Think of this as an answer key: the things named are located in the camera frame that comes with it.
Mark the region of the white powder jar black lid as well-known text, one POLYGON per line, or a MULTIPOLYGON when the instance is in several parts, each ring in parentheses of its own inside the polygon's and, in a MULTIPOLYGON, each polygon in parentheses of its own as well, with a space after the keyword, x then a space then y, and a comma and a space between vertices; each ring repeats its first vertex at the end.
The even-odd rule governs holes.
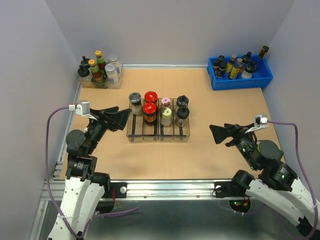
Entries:
POLYGON ((133 92, 129 95, 132 113, 136 116, 143 114, 142 96, 138 92, 133 92))

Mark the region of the red lid sauce jar front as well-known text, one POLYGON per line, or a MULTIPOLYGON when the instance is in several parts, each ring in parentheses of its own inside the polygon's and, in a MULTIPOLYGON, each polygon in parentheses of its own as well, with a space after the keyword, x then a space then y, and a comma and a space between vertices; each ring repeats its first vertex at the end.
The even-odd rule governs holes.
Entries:
POLYGON ((157 122, 158 107, 153 102, 146 102, 143 105, 144 121, 148 125, 154 125, 157 122))

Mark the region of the red lid sauce jar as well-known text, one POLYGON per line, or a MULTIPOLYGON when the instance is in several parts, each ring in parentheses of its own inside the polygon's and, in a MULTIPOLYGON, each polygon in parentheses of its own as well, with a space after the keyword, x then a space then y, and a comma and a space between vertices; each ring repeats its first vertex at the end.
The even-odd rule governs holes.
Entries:
POLYGON ((144 121, 148 125, 154 125, 157 122, 158 107, 153 102, 146 102, 143 105, 144 121))
POLYGON ((158 94, 155 91, 147 91, 144 94, 144 100, 145 100, 146 103, 157 104, 157 102, 158 102, 158 94))

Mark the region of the red lid sauce jar back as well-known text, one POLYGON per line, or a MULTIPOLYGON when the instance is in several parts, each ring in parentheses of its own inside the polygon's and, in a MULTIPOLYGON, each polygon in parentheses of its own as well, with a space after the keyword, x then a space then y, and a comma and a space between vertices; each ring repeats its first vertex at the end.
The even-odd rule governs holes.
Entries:
POLYGON ((158 94, 155 91, 147 91, 144 94, 144 100, 145 100, 146 103, 157 104, 157 102, 158 102, 158 94))

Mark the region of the black knob lid bottle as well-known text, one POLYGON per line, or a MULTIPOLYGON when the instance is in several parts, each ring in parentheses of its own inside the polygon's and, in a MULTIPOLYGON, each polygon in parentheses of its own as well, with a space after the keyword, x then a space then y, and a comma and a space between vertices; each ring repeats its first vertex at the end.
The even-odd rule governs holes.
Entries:
POLYGON ((176 111, 175 117, 175 125, 177 127, 183 127, 186 124, 187 119, 189 118, 190 110, 185 107, 181 106, 176 111))

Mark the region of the yellow lid spice jar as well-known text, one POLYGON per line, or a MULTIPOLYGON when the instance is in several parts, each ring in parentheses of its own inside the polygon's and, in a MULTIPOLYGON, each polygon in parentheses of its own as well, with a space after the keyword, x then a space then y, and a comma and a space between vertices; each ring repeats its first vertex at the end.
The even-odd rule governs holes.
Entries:
POLYGON ((161 111, 160 124, 164 127, 169 127, 172 121, 172 110, 169 107, 163 108, 161 111))

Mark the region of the black cap spice jar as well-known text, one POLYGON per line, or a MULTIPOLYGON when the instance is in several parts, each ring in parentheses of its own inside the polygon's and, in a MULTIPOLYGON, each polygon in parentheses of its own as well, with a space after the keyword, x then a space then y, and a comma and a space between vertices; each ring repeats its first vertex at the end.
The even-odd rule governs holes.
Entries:
POLYGON ((180 107, 185 107, 187 108, 189 105, 189 98, 185 95, 180 95, 177 99, 176 99, 176 106, 178 108, 180 107))

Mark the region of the pink lid spice jar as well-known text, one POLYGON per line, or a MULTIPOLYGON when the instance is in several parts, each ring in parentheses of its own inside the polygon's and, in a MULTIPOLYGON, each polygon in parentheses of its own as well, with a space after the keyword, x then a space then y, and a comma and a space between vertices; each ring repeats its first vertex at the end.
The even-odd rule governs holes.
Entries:
POLYGON ((165 108, 171 108, 171 99, 168 97, 164 97, 160 100, 160 110, 163 111, 165 108))

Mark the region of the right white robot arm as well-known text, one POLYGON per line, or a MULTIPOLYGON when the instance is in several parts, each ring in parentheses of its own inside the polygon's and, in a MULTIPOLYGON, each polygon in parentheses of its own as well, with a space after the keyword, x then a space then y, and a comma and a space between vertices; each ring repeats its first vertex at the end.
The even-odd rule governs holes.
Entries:
POLYGON ((214 142, 226 147, 236 147, 249 167, 259 171, 254 177, 245 170, 238 170, 229 182, 214 187, 212 196, 253 197, 296 227, 304 240, 320 238, 320 202, 310 184, 304 185, 297 173, 282 161, 284 152, 271 140, 258 140, 256 131, 271 123, 266 118, 257 118, 255 123, 241 126, 224 124, 210 125, 214 142))

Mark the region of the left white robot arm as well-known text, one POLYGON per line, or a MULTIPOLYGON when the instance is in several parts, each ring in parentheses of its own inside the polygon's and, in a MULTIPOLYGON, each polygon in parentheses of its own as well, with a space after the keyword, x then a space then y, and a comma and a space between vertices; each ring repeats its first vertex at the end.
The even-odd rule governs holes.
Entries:
POLYGON ((52 190, 48 194, 57 209, 57 217, 48 235, 49 240, 82 240, 100 198, 111 193, 111 180, 107 173, 96 172, 97 157, 93 152, 107 131, 124 130, 131 109, 118 106, 92 109, 88 102, 66 106, 70 112, 88 119, 85 131, 72 130, 65 137, 67 170, 62 201, 57 204, 52 190))

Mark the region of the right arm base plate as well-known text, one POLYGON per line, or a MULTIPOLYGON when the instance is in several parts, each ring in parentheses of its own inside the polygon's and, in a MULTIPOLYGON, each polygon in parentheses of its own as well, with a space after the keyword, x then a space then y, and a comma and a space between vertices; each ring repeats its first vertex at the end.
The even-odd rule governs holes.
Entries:
POLYGON ((244 197, 246 190, 250 187, 251 181, 223 180, 214 183, 214 192, 216 198, 240 198, 244 197))

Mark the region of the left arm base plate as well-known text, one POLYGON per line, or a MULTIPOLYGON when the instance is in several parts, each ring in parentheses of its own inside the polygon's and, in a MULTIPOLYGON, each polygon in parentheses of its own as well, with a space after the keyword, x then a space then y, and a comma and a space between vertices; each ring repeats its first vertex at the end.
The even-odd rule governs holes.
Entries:
POLYGON ((116 199, 125 199, 127 197, 128 183, 125 181, 112 181, 110 184, 110 190, 106 191, 102 196, 103 199, 113 198, 113 193, 115 193, 116 199))

